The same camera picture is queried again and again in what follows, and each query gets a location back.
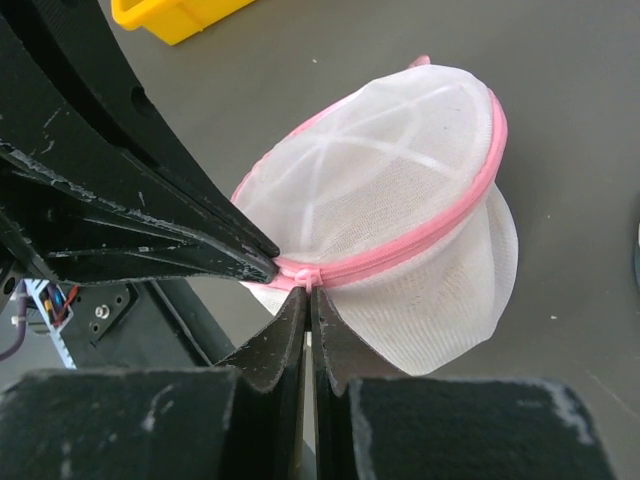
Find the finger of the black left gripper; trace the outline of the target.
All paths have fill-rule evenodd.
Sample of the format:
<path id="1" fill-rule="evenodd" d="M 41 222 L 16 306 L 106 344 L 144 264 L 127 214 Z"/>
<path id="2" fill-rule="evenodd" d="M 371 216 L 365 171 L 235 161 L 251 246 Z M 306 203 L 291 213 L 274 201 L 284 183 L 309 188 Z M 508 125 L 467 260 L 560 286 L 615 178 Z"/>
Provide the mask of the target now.
<path id="1" fill-rule="evenodd" d="M 278 255 L 278 247 L 218 190 L 149 100 L 98 2 L 4 1 L 1 14 L 94 130 L 240 230 L 267 256 Z"/>

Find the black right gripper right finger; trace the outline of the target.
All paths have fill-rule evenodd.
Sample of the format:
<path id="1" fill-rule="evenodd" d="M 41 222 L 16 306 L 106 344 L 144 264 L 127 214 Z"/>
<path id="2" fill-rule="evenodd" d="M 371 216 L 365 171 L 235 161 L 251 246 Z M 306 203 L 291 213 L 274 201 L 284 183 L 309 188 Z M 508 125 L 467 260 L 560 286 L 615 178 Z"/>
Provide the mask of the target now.
<path id="1" fill-rule="evenodd" d="M 610 479 L 591 416 L 548 379 L 411 377 L 310 296 L 322 479 Z"/>

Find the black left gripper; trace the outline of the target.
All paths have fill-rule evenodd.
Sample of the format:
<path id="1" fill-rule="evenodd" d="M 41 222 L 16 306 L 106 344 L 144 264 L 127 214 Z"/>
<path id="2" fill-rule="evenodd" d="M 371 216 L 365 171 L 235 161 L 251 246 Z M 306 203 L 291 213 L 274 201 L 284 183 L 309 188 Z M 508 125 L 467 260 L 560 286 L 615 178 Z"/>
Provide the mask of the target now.
<path id="1" fill-rule="evenodd" d="M 76 368 L 217 364 L 234 346 L 187 282 L 267 283 L 277 250 L 156 115 L 94 128 L 78 114 L 1 120 L 1 303 L 20 347 L 26 279 L 72 289 L 62 338 Z"/>

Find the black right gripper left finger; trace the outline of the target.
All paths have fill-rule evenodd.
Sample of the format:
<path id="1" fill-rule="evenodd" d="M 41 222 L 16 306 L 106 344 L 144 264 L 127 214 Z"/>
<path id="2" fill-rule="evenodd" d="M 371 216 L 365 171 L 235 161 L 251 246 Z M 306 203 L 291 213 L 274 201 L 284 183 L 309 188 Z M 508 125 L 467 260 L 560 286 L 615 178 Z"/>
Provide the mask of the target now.
<path id="1" fill-rule="evenodd" d="M 211 367 L 40 370 L 1 394 L 5 479 L 296 479 L 307 297 Z"/>

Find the pink-zippered round laundry bag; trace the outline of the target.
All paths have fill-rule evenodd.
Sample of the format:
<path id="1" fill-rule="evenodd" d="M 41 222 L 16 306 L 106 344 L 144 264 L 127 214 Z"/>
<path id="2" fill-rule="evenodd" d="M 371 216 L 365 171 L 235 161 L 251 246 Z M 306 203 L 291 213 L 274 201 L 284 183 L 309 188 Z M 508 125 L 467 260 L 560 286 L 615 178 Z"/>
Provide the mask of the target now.
<path id="1" fill-rule="evenodd" d="M 269 312 L 323 288 L 343 321 L 399 370 L 427 375 L 495 332 L 519 244 L 497 187 L 508 137 L 473 73 L 419 58 L 279 141 L 233 204 L 279 248 L 249 291 Z"/>

